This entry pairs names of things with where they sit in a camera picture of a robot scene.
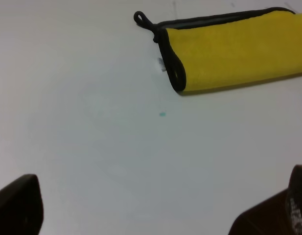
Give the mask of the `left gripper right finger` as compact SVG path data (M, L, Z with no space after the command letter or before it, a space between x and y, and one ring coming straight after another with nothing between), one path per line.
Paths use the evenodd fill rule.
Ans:
M291 173L288 188L236 218L230 235L302 235L302 165Z

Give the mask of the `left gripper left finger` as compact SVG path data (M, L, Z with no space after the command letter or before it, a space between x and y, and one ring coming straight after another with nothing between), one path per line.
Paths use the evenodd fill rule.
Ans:
M0 190L0 235L38 235L43 220L37 175L25 174Z

